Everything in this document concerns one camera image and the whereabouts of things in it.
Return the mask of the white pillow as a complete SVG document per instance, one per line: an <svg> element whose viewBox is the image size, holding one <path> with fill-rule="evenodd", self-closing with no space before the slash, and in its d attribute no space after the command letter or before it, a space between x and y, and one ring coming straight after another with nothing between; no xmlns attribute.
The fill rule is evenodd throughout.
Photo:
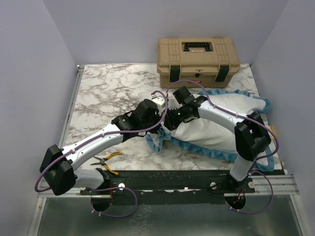
<svg viewBox="0 0 315 236"><path fill-rule="evenodd" d="M155 97L164 98L162 96L162 94L160 94L160 93L155 93L152 95L151 92L140 92L138 94L139 101L143 101L144 99L151 100L152 98L155 98ZM177 100L175 99L175 97L172 94L168 93L166 95L166 98L168 100L168 109L177 109L177 108L181 107L181 105L177 102Z"/></svg>

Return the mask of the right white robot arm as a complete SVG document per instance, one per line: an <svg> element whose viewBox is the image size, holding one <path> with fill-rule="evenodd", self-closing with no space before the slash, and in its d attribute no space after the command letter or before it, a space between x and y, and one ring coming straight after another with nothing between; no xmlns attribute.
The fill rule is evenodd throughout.
<svg viewBox="0 0 315 236"><path fill-rule="evenodd" d="M192 94L181 87L169 96L165 137L183 149L234 163L226 187L238 192L256 159L271 143L258 113L265 101L242 94Z"/></svg>

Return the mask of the white pillowcase blue trim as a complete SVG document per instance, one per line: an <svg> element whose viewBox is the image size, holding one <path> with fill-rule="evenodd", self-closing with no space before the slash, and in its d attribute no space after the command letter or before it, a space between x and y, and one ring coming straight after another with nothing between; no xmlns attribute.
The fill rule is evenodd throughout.
<svg viewBox="0 0 315 236"><path fill-rule="evenodd" d="M210 89L207 92L212 102L235 112L266 114L272 108L268 99L239 89L235 91ZM230 162L235 162L237 158L234 134L221 125L206 119L198 118L188 123L182 122L178 128L172 131L162 126L157 134L148 133L146 135L146 142L154 152L162 151L164 141L210 158Z"/></svg>

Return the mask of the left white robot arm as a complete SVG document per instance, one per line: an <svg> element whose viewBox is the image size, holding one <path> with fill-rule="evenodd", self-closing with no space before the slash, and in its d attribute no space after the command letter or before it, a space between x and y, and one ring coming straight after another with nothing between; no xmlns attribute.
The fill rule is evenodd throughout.
<svg viewBox="0 0 315 236"><path fill-rule="evenodd" d="M110 124L86 139L63 148L50 146L39 168L40 178L45 179L54 195L66 193L78 181L75 171L82 164L142 132L157 131L167 109L167 98L144 99L135 110L115 117Z"/></svg>

